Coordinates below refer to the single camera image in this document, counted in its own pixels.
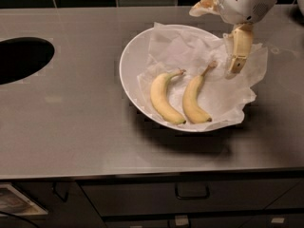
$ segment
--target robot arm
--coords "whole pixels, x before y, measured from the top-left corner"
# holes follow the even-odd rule
[[[275,3],[276,0],[200,0],[191,8],[192,16],[213,13],[225,23],[234,25],[228,35],[233,38],[234,49],[227,78],[233,78],[244,67],[253,43],[253,24],[259,22]]]

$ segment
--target crumpled paper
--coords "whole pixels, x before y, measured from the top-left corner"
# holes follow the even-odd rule
[[[204,132],[241,123],[244,120],[243,107],[256,98],[250,87],[262,80],[266,73],[268,50],[262,44],[253,45],[244,69],[234,79],[227,80],[225,73],[232,51],[231,40],[225,35],[218,38],[198,28],[156,23],[150,35],[146,69],[138,75],[147,114],[160,124],[181,131]],[[183,76],[171,81],[167,92],[170,104],[183,114],[181,99],[187,84],[214,60],[218,65],[208,72],[198,96],[199,105],[213,121],[199,124],[187,121],[173,126],[163,120],[150,100],[150,87],[157,75],[176,68],[186,69]]]

